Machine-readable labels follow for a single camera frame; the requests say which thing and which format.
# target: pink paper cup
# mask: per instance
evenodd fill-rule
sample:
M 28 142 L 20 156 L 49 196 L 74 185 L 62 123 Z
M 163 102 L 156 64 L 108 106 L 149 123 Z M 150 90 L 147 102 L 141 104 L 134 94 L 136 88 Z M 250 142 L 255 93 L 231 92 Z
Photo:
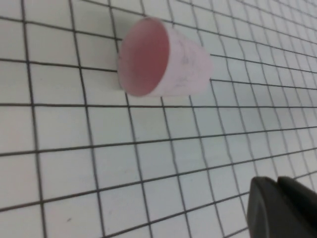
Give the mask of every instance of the pink paper cup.
M 178 31 L 147 17 L 124 38 L 118 59 L 121 87 L 133 96 L 180 96 L 203 91 L 211 57 Z

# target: black plastic object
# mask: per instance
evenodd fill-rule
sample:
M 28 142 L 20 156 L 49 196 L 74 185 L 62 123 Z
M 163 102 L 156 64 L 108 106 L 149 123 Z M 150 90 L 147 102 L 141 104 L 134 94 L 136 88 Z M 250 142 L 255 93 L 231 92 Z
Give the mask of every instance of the black plastic object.
M 317 238 L 317 195 L 288 177 L 251 181 L 251 238 Z

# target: grid square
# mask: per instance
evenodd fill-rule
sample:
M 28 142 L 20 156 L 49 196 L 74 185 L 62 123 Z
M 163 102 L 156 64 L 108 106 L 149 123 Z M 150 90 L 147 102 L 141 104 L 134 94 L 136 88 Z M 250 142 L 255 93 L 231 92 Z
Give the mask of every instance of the grid square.
M 259 63 L 246 62 L 247 70 L 252 83 L 266 84 L 263 69 Z
M 278 118 L 273 108 L 260 108 L 260 113 L 266 130 L 279 129 Z
M 212 82 L 218 106 L 236 106 L 233 84 L 230 82 Z
M 208 172 L 198 172 L 179 177 L 186 209 L 212 202 Z
M 197 136 L 193 110 L 190 108 L 167 108 L 166 117 L 172 138 Z
M 88 104 L 126 105 L 117 73 L 84 69 L 82 74 Z
M 249 82 L 248 74 L 250 74 L 250 72 L 246 72 L 247 68 L 245 62 L 236 59 L 228 59 L 228 68 L 233 81 Z
M 293 43 L 294 51 L 304 54 L 304 48 L 301 44 L 301 40 L 295 37 L 290 37 L 291 42 Z
M 257 51 L 258 46 L 256 46 L 255 43 L 248 41 L 240 41 L 240 45 L 242 46 L 242 50 L 246 60 L 260 62 L 260 57 Z
M 278 68 L 279 78 L 283 86 L 294 86 L 291 71 L 286 68 Z
M 89 115 L 95 145 L 132 141 L 127 108 L 89 108 Z
M 28 24 L 30 60 L 77 65 L 72 32 Z
M 0 16 L 21 19 L 21 2 L 19 0 L 1 1 Z
M 218 11 L 227 15 L 230 15 L 230 10 L 227 1 L 212 1 L 212 6 L 214 11 Z
M 304 114 L 301 108 L 291 108 L 296 128 L 306 127 Z
M 138 0 L 116 0 L 111 2 L 111 4 L 122 9 L 127 9 L 135 12 L 142 12 L 141 4 Z
M 90 150 L 40 154 L 43 197 L 61 197 L 96 189 Z
M 152 225 L 153 237 L 182 237 L 189 238 L 184 215 L 173 217 Z
M 173 96 L 173 97 L 166 96 L 166 97 L 163 97 L 163 102 L 165 106 L 190 106 L 190 98 L 188 96 Z
M 108 7 L 85 1 L 73 1 L 76 30 L 113 36 Z
M 35 103 L 84 104 L 77 68 L 31 65 Z
M 0 153 L 34 149 L 29 107 L 0 107 Z
M 202 144 L 208 167 L 230 164 L 226 142 L 223 136 L 203 138 Z
M 215 18 L 218 23 L 220 34 L 233 36 L 233 37 L 236 36 L 232 18 L 223 16 L 220 14 L 215 14 Z
M 309 172 L 317 171 L 316 150 L 305 151 L 304 159 L 306 160 Z
M 234 83 L 233 84 L 239 106 L 255 106 L 255 100 L 250 84 Z
M 30 102 L 26 64 L 0 62 L 0 78 L 0 103 Z
M 133 145 L 95 149 L 99 188 L 140 180 Z
M 231 81 L 231 77 L 227 68 L 227 59 L 222 57 L 213 57 L 213 68 L 214 72 L 212 75 L 212 79 L 220 79 Z
M 266 44 L 266 45 L 268 44 L 265 37 L 264 29 L 262 27 L 251 25 L 251 31 L 253 32 L 255 42 Z
M 272 159 L 259 160 L 259 161 L 256 161 L 255 163 L 256 163 L 259 176 L 266 176 L 271 179 L 276 179 L 276 174 L 274 172 L 275 170 L 274 170 L 274 164 L 272 162 Z
M 282 133 L 282 131 L 271 131 L 267 133 L 272 155 L 280 155 L 286 153 Z
M 146 223 L 141 185 L 104 191 L 100 197 L 108 235 Z
M 301 105 L 303 107 L 311 107 L 312 106 L 312 102 L 311 102 L 308 90 L 307 89 L 301 89 L 301 88 L 298 88 L 296 90 L 297 90 L 297 93 L 298 93 L 298 96 L 299 96 L 299 100 L 301 101 Z
M 221 125 L 216 108 L 195 108 L 200 135 L 222 134 Z
M 304 150 L 311 149 L 314 147 L 308 129 L 297 130 L 297 133 Z
M 187 214 L 193 238 L 221 238 L 220 224 L 214 206 L 208 206 Z
M 285 51 L 285 57 L 290 68 L 299 69 L 296 55 L 294 53 Z
M 251 150 L 255 159 L 270 156 L 265 133 L 249 134 Z
M 243 126 L 237 108 L 220 108 L 219 109 L 224 132 L 226 134 L 243 132 Z
M 247 226 L 242 205 L 238 198 L 221 202 L 217 207 L 225 235 Z
M 145 12 L 150 16 L 171 20 L 166 1 L 143 0 Z
M 196 26 L 191 6 L 178 1 L 170 1 L 174 21 L 189 26 Z
M 146 143 L 137 146 L 143 179 L 153 179 L 175 173 L 169 142 Z
M 268 54 L 268 52 L 270 52 L 270 47 L 260 45 L 260 44 L 257 44 L 257 47 L 260 54 L 260 60 L 258 61 L 262 61 L 263 63 L 274 65 L 272 54 Z
M 0 224 L 1 237 L 43 237 L 40 206 L 1 212 Z
M 161 106 L 159 97 L 134 97 L 128 95 L 129 104 L 136 106 Z
M 251 179 L 256 176 L 253 162 L 234 166 L 237 175 L 239 191 L 248 192 L 250 190 Z
M 271 87 L 269 87 L 269 91 L 271 93 L 274 106 L 276 106 L 276 107 L 288 106 L 282 87 L 272 87 L 271 86 Z
M 278 79 L 277 68 L 270 65 L 263 65 L 263 70 L 265 74 L 265 79 L 267 84 L 271 85 L 280 85 L 280 81 Z
M 209 170 L 209 174 L 216 201 L 238 194 L 232 166 Z
M 241 162 L 252 159 L 246 135 L 228 136 L 227 140 L 233 162 Z
M 299 70 L 291 70 L 292 78 L 294 80 L 294 85 L 296 87 L 305 87 L 303 75 Z
M 238 38 L 252 41 L 253 38 L 249 25 L 246 22 L 237 19 L 234 19 L 233 21 L 235 28 L 237 29 Z
M 295 88 L 284 88 L 284 92 L 290 107 L 300 107 L 301 103 Z
M 156 220 L 183 210 L 176 178 L 145 183 L 150 220 Z
M 205 92 L 191 96 L 193 106 L 215 106 L 214 94 L 211 86 L 205 89 Z
M 274 163 L 276 165 L 278 176 L 293 177 L 291 165 L 287 159 L 287 156 L 275 157 Z
M 71 28 L 70 10 L 64 0 L 33 0 L 25 2 L 26 19 L 54 26 Z
M 314 74 L 309 72 L 303 72 L 304 81 L 306 83 L 306 86 L 308 88 L 315 88 L 316 89 L 316 83 L 314 79 Z
M 83 108 L 36 107 L 39 148 L 87 146 L 88 129 Z
M 198 7 L 195 7 L 194 11 L 197 17 L 199 28 L 215 33 L 218 32 L 215 19 L 210 11 Z
M 275 64 L 282 67 L 287 67 L 284 51 L 280 49 L 272 48 L 273 58 Z
M 114 25 L 116 30 L 116 36 L 123 39 L 131 29 L 131 27 L 139 20 L 142 16 L 129 13 L 122 10 L 113 10 Z
M 247 132 L 264 130 L 259 110 L 257 108 L 242 108 L 240 110 Z
M 271 14 L 266 13 L 265 11 L 260 11 L 262 19 L 263 19 L 263 25 L 267 28 L 273 29 L 275 30 L 275 24 L 274 24 L 274 20 Z
M 308 171 L 305 168 L 305 161 L 302 156 L 302 153 L 291 154 L 289 156 L 294 172 L 296 176 L 307 174 Z
M 247 11 L 248 13 L 248 16 L 249 16 L 249 21 L 251 23 L 254 23 L 254 24 L 257 24 L 257 25 L 262 25 L 262 22 L 261 22 L 261 19 L 260 19 L 260 11 L 251 7 L 251 6 L 248 6 L 246 5 L 245 6 L 245 10 Z
M 24 60 L 22 23 L 0 20 L 0 58 Z
M 282 129 L 291 129 L 295 126 L 289 108 L 276 108 L 275 110 Z
M 168 138 L 161 108 L 132 108 L 131 115 L 137 141 Z
M 218 35 L 205 31 L 200 32 L 200 35 L 208 53 L 224 56 L 223 46 Z
M 180 173 L 205 167 L 199 139 L 173 141 L 175 160 Z
M 227 56 L 236 59 L 244 59 L 244 55 L 241 47 L 239 46 L 238 40 L 224 36 L 220 36 L 220 39 L 223 42 L 224 51 Z
M 303 108 L 305 118 L 307 120 L 308 126 L 317 126 L 317 119 L 314 114 L 314 109 L 312 108 Z
M 102 235 L 96 194 L 46 203 L 45 215 L 51 238 L 98 238 Z
M 77 33 L 82 66 L 116 69 L 116 50 L 112 39 Z
M 245 12 L 244 4 L 240 1 L 229 1 L 231 9 L 235 9 L 232 11 L 232 15 L 236 18 L 240 18 L 243 20 L 248 20 L 248 17 Z
M 35 156 L 31 154 L 2 157 L 0 160 L 0 186 L 2 190 L 1 208 L 38 201 Z

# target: graph paper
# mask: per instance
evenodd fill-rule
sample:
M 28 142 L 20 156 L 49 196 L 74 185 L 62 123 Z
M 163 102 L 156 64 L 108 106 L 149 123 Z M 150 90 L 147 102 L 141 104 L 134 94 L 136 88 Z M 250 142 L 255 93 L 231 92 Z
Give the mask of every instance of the graph paper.
M 154 16 L 211 55 L 200 95 L 136 98 Z M 317 188 L 314 0 L 1 0 L 0 237 L 248 238 L 251 178 Z

